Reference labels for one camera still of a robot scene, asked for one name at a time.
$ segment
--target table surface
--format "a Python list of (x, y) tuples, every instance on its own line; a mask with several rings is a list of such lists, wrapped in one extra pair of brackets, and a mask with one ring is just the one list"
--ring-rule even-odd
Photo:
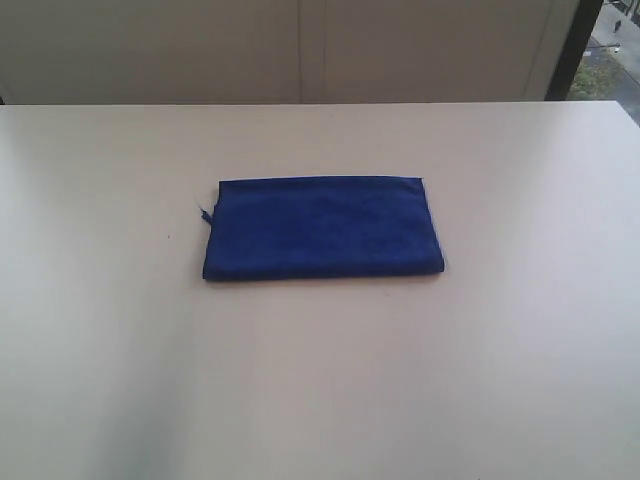
[[(206, 284), (218, 180), (424, 178), (448, 270)], [(4, 480), (640, 472), (614, 103), (3, 107)]]

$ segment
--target wall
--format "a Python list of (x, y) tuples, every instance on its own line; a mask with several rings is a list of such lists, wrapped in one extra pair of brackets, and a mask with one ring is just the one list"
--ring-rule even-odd
[(578, 0), (22, 0), (15, 103), (542, 100)]

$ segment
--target folded towel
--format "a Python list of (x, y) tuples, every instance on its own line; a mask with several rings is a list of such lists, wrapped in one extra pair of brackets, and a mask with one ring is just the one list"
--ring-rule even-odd
[(243, 281), (444, 270), (419, 178), (220, 182), (202, 276)]

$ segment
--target blue cloth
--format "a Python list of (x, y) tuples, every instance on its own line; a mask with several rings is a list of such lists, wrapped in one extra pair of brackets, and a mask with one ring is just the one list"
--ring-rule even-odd
[(220, 182), (203, 278), (423, 275), (444, 270), (419, 178)]

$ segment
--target microfiber cloth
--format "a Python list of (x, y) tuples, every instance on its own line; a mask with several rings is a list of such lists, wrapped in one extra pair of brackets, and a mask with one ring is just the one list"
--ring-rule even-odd
[(424, 275), (444, 259), (422, 180), (220, 182), (202, 276), (214, 281)]

